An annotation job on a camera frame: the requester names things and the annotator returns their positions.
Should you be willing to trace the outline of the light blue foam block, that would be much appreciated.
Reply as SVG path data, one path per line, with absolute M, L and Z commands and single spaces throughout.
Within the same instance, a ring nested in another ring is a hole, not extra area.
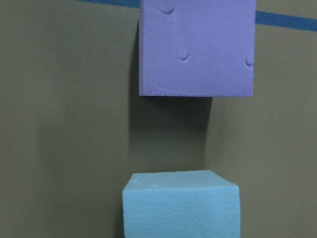
M 122 191 L 126 238 L 239 238 L 239 186 L 210 170 L 134 173 Z

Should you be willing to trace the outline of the purple foam block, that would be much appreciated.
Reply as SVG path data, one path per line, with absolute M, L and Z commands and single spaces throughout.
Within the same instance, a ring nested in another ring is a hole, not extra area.
M 141 96 L 253 95 L 254 0 L 143 0 Z

